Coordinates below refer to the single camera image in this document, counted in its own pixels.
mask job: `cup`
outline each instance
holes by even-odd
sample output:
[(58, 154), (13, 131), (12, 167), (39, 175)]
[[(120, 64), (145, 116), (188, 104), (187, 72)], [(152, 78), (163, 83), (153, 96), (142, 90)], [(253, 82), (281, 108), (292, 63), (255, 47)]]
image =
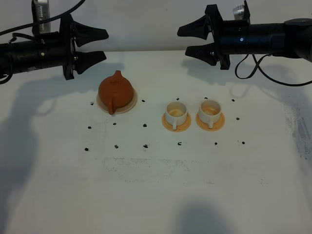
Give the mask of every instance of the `cup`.
[(174, 101), (167, 105), (165, 117), (167, 122), (172, 125), (172, 129), (176, 130), (177, 126), (185, 123), (187, 114), (186, 106), (179, 101)]
[(221, 113), (221, 105), (212, 99), (204, 100), (199, 107), (199, 119), (207, 123), (210, 129), (220, 120)]

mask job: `white table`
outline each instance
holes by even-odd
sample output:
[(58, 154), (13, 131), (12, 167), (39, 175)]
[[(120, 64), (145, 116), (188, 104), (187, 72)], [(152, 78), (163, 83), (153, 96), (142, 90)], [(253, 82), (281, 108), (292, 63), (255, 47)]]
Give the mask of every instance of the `white table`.
[[(0, 234), (312, 233), (312, 85), (239, 80), (242, 56), (221, 71), (183, 51), (106, 55), (71, 81), (52, 68), (0, 86)], [(312, 73), (303, 59), (262, 68), (294, 83)], [(90, 102), (115, 70), (139, 100), (112, 117)], [(205, 97), (222, 104), (218, 132), (195, 122)], [(161, 124), (176, 98), (192, 116), (183, 133)]]

